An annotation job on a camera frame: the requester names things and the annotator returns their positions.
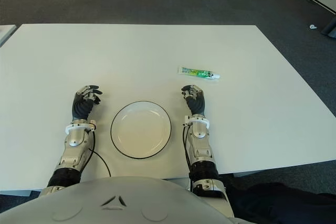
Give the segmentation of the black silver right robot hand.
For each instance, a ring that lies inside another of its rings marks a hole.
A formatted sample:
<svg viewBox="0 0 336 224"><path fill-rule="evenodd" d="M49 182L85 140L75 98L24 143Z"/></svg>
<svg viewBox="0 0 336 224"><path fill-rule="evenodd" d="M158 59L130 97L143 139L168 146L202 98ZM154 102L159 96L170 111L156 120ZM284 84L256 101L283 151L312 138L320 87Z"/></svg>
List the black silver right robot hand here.
<svg viewBox="0 0 336 224"><path fill-rule="evenodd" d="M181 88L181 94L186 101L186 104L192 115L204 115L205 98L202 89L196 85L186 85Z"/></svg>

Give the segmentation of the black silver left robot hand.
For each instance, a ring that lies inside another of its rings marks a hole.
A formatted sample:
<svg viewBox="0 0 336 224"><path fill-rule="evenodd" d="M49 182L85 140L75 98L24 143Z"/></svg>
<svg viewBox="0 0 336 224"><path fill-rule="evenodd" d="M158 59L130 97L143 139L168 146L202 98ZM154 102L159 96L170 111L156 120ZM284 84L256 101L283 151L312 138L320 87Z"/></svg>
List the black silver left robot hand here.
<svg viewBox="0 0 336 224"><path fill-rule="evenodd" d="M94 105L98 105L101 102L99 98L101 94L102 91L96 85L87 85L79 89L75 93L72 103L72 119L87 120Z"/></svg>

